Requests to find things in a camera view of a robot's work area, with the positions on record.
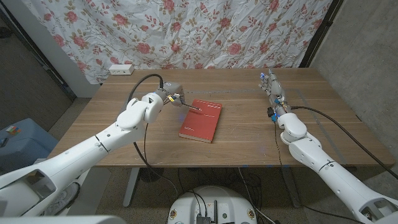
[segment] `book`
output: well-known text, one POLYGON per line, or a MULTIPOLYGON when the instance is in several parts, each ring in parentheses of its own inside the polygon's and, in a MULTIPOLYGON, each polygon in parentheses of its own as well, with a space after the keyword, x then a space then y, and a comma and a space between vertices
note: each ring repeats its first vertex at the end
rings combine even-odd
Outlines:
POLYGON ((211 143, 220 117, 222 104, 204 100, 194 100, 178 135, 182 138, 211 143))

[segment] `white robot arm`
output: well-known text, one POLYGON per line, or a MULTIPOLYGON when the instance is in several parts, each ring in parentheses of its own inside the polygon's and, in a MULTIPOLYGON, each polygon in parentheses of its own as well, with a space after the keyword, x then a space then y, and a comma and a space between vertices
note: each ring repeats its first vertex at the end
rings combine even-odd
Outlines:
POLYGON ((0 176, 0 217, 37 216, 79 175, 110 152, 145 135, 144 122, 153 123, 168 96, 184 103, 182 86, 164 83, 153 93, 128 102, 126 110, 102 132, 52 159, 0 176))
POLYGON ((266 92, 272 105, 268 108, 268 115, 284 129, 280 137, 289 145, 291 155, 314 170, 357 220, 368 224, 395 223, 398 219, 398 200, 371 190, 324 152, 305 124, 291 113, 285 92, 271 69, 269 75, 261 74, 261 80, 259 87, 266 92))

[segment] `electrical outlet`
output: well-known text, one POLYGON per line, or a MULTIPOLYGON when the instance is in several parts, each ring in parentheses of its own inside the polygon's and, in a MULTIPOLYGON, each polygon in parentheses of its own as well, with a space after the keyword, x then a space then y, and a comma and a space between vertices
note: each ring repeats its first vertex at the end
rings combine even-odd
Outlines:
POLYGON ((109 71, 112 75, 131 75, 134 67, 132 65, 112 65, 109 71))

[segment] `black cable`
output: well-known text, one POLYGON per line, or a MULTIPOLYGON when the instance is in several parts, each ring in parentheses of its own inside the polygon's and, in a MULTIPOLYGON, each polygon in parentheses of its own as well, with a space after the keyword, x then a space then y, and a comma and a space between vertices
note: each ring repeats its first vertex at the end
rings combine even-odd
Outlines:
POLYGON ((199 203, 199 200, 198 200, 197 194, 196 194, 196 193, 193 191, 193 189, 192 189, 192 193, 193 193, 193 195, 195 196, 195 198, 197 199, 197 202, 198 202, 198 205, 199 205, 199 214, 201 215, 200 203, 199 203))
POLYGON ((146 159, 144 158, 144 156, 141 154, 141 151, 139 150, 137 143, 134 142, 133 145, 134 145, 134 147, 136 148, 136 150, 137 150, 137 152, 138 152, 138 154, 139 154, 139 157, 142 159, 142 161, 144 161, 144 163, 145 163, 145 165, 148 167, 148 169, 150 169, 150 171, 152 171, 153 173, 155 173, 155 174, 158 175, 159 177, 161 177, 161 178, 163 178, 163 179, 169 181, 169 182, 173 185, 173 187, 174 187, 176 196, 178 196, 178 190, 177 190, 177 188, 175 187, 175 184, 174 184, 169 178, 167 178, 167 177, 165 177, 165 176, 163 176, 163 175, 160 175, 160 174, 156 173, 155 170, 152 168, 152 166, 149 165, 149 163, 146 161, 146 159))
POLYGON ((257 216, 257 219, 258 219, 258 224, 260 224, 260 223, 262 223, 262 224, 266 224, 265 222, 264 222, 264 219, 262 218, 262 216, 261 215, 258 215, 257 216))
POLYGON ((398 180, 398 175, 396 173, 394 173, 391 169, 389 169, 383 162, 381 162, 376 156, 374 156, 371 152, 369 152, 368 149, 366 149, 358 140, 356 140, 354 138, 354 136, 352 136, 344 127, 342 127, 341 124, 339 124, 336 120, 334 120, 333 118, 331 118, 330 116, 328 116, 325 113, 322 113, 321 111, 318 111, 316 109, 313 108, 309 108, 307 106, 292 106, 291 107, 292 110, 296 110, 296 109, 307 109, 310 111, 314 111, 326 118, 328 118, 330 121, 332 121, 333 123, 335 123, 341 130, 343 130, 348 137, 350 137, 363 151, 365 151, 370 157, 372 157, 372 159, 374 159, 378 164, 380 164, 380 166, 382 166, 387 172, 389 172, 392 176, 394 176, 397 180, 398 180))
POLYGON ((238 167, 238 171, 239 171, 240 177, 241 177, 242 180, 243 180, 243 183, 245 184, 246 190, 248 191, 248 195, 249 195, 249 199, 250 199, 250 204, 253 206, 254 210, 257 211, 257 212, 259 212, 259 213, 260 213, 262 216, 264 216, 268 221, 270 221, 271 223, 274 223, 274 224, 275 224, 275 221, 274 221, 274 220, 272 220, 271 218, 269 218, 269 217, 266 216, 265 214, 261 213, 261 212, 260 212, 260 208, 257 208, 257 207, 254 205, 254 203, 252 202, 251 196, 250 196, 249 188, 248 188, 248 186, 246 185, 246 181, 245 181, 245 179, 244 179, 244 177, 243 177, 243 173, 241 172, 241 168, 240 168, 240 167, 238 167))
POLYGON ((331 213, 319 211, 319 210, 316 210, 316 209, 314 209, 314 208, 310 208, 310 207, 308 207, 308 206, 303 205, 302 203, 300 203, 297 199, 296 199, 296 202, 298 202, 298 203, 301 204, 303 207, 305 207, 305 208, 307 208, 307 209, 309 209, 309 210, 313 210, 314 212, 318 212, 318 213, 321 213, 321 214, 324 214, 324 215, 331 215, 331 216, 333 216, 333 217, 338 217, 338 218, 345 218, 345 219, 347 219, 347 220, 351 220, 351 221, 356 222, 356 223, 365 224, 365 223, 363 223, 363 222, 361 222, 361 221, 358 221, 358 220, 353 219, 353 218, 350 218, 350 217, 344 217, 344 216, 341 216, 341 215, 335 215, 335 214, 331 214, 331 213))
MULTIPOLYGON (((280 150, 279 150, 279 145, 278 145, 277 137, 276 137, 276 124, 275 124, 275 143, 276 143, 276 147, 278 148, 279 162, 280 162, 280 164, 281 164, 281 167, 280 167, 280 168, 282 168, 282 162, 280 161, 280 152, 279 152, 280 150)), ((365 224, 365 223, 363 223, 363 222, 361 222, 361 221, 355 220, 355 219, 350 218, 350 217, 344 217, 344 216, 341 216, 341 215, 335 215, 335 214, 332 214, 332 213, 327 213, 327 212, 323 212, 323 211, 316 210, 316 209, 314 209, 314 208, 310 208, 310 207, 308 207, 308 206, 302 204, 302 203, 301 203, 297 198, 295 198, 294 196, 293 196, 293 198, 294 198, 294 199, 296 200, 296 202, 299 203, 301 206, 303 206, 303 207, 305 207, 305 208, 307 208, 307 209, 309 209, 309 210, 313 210, 314 212, 318 212, 318 213, 321 213, 321 214, 324 214, 324 215, 330 215, 330 216, 333 216, 333 217, 344 218, 344 219, 351 220, 351 221, 356 222, 356 223, 365 224)))
POLYGON ((145 156, 145 160, 147 161, 147 152, 146 152, 146 150, 145 150, 145 142, 146 142, 146 140, 147 140, 147 130, 148 130, 148 123, 147 123, 147 126, 146 126, 146 128, 145 128, 145 135, 144 135, 144 156, 145 156))
POLYGON ((178 181, 180 182, 182 194, 184 194, 185 191, 184 191, 184 187, 182 187, 181 178, 180 178, 180 168, 178 168, 177 174, 178 174, 178 181))
POLYGON ((141 79, 136 83, 136 85, 134 85, 134 88, 133 88, 133 89, 131 90, 131 92, 130 92, 129 98, 127 99, 127 103, 130 102, 130 100, 131 100, 131 98, 132 98, 132 95, 133 95, 134 92, 136 91, 137 87, 138 87, 144 80, 146 80, 146 79, 149 78, 149 77, 159 77, 159 88, 163 88, 163 78, 162 78, 160 75, 158 75, 158 74, 146 75, 146 76, 144 76, 143 78, 141 78, 141 79))
POLYGON ((195 194, 195 195, 197 195, 197 196, 200 197, 200 199, 203 201, 203 204, 205 205, 205 217, 207 217, 207 206, 206 206, 206 202, 205 202, 205 200, 203 199, 203 197, 201 197, 199 194, 195 193, 195 192, 193 191, 193 189, 192 189, 192 191, 187 191, 187 192, 193 193, 193 194, 195 194))
POLYGON ((274 126, 275 126, 275 143, 276 143, 276 147, 278 148, 279 163, 280 163, 280 166, 282 167, 283 165, 282 165, 282 160, 280 159, 280 149, 279 149, 278 141, 276 138, 276 122, 274 122, 274 126))

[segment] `floral curtain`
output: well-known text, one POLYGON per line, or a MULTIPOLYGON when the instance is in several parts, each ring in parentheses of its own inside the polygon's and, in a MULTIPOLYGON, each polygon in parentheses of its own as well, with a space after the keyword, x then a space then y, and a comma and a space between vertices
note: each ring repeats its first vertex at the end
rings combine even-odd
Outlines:
POLYGON ((23 0, 90 83, 112 64, 298 67, 331 0, 23 0))

